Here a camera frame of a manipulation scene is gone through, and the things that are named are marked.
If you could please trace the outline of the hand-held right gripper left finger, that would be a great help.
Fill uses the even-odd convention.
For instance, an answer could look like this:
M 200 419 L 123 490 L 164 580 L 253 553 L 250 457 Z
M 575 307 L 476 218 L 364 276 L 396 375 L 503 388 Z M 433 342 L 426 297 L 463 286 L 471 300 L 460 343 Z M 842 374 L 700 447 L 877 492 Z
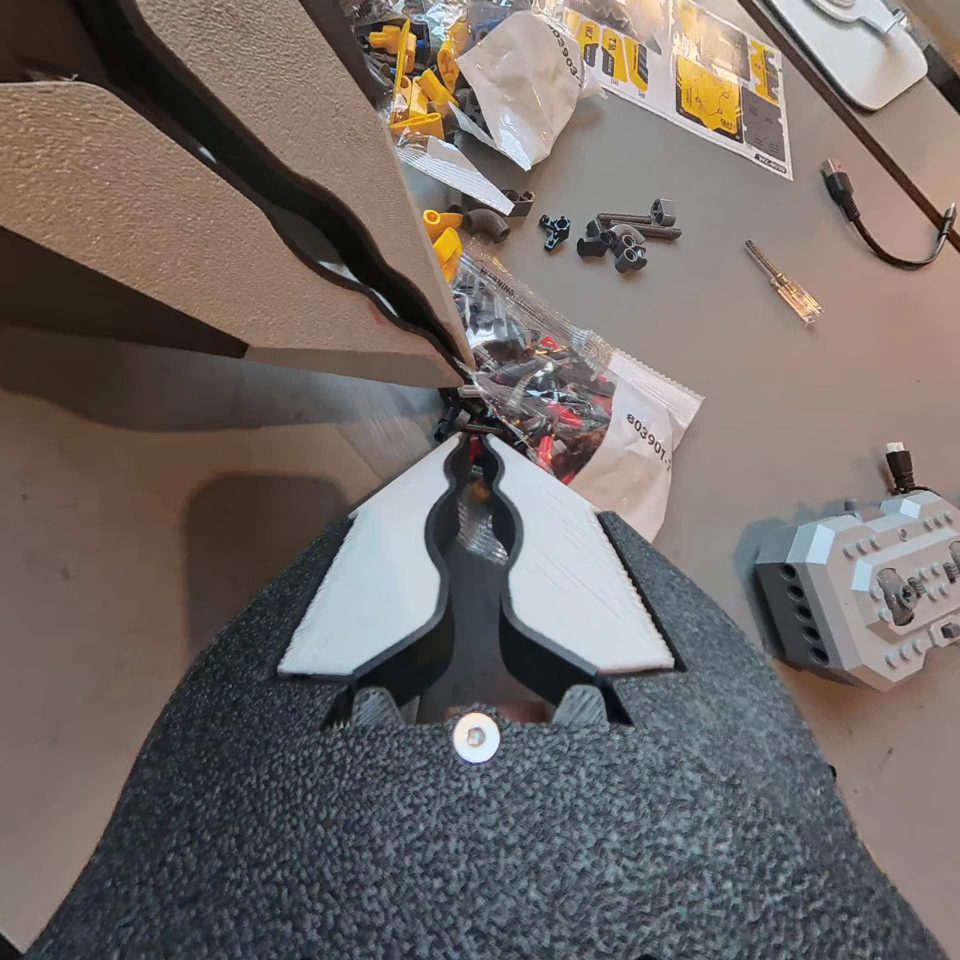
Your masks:
M 446 672 L 454 623 L 445 554 L 467 478 L 468 441 L 452 437 L 352 512 L 278 677 L 382 688 L 404 706 Z

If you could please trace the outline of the clear bag black red parts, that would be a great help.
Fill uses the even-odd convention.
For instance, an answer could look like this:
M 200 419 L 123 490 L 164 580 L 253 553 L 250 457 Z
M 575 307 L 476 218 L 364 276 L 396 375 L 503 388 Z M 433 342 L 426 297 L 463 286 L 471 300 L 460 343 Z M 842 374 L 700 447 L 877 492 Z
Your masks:
M 474 241 L 450 286 L 480 425 L 653 542 L 702 396 L 567 320 Z

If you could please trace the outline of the clear bag of small pins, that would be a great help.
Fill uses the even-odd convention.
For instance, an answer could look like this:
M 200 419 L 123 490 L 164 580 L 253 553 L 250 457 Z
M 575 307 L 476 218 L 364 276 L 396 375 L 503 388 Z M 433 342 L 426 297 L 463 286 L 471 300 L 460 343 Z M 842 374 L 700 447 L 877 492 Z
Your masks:
M 461 139 L 523 172 L 551 153 L 582 99 L 599 90 L 552 2 L 344 2 L 374 107 L 398 159 L 505 217 L 527 195 L 496 186 Z

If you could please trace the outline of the sticker sheet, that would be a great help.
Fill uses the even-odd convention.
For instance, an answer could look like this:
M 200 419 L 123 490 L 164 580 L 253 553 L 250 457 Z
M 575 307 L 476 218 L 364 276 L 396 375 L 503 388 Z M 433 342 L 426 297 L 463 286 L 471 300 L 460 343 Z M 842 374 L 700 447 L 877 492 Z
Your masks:
M 793 180 L 783 57 L 693 1 L 545 2 L 602 90 Z

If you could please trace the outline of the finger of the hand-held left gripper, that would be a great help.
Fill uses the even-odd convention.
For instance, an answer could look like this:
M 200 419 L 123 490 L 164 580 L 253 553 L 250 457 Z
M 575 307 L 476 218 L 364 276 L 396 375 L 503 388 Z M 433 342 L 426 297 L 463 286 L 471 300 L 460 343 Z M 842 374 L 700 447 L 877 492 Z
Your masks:
M 242 340 L 247 361 L 452 387 L 459 367 L 334 367 L 319 282 L 240 192 L 114 93 L 2 84 L 2 229 Z
M 334 368 L 469 368 L 378 89 L 335 2 L 83 2 L 108 84 L 266 216 Z

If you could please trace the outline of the grey battery hub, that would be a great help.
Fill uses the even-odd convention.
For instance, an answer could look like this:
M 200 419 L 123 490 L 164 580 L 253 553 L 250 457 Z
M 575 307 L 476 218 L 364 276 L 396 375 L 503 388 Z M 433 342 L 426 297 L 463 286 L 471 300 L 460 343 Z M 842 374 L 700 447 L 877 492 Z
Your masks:
M 959 641 L 959 510 L 931 490 L 778 530 L 753 569 L 794 666 L 886 691 Z

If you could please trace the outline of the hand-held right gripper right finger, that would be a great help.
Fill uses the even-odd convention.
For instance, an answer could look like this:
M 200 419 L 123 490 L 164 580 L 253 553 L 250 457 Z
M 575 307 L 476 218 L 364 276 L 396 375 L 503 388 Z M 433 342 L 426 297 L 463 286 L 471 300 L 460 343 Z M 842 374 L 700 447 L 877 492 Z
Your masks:
M 620 710 L 615 682 L 670 671 L 655 624 L 593 505 L 499 438 L 483 442 L 492 532 L 506 553 L 499 653 L 554 708 L 573 688 Z

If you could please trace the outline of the instruction sign on white stand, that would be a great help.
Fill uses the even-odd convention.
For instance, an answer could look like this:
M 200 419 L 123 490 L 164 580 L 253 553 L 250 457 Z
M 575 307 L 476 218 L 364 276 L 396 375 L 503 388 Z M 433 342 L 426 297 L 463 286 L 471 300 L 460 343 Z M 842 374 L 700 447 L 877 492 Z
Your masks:
M 767 6 L 853 107 L 874 114 L 927 78 L 904 2 L 771 1 Z

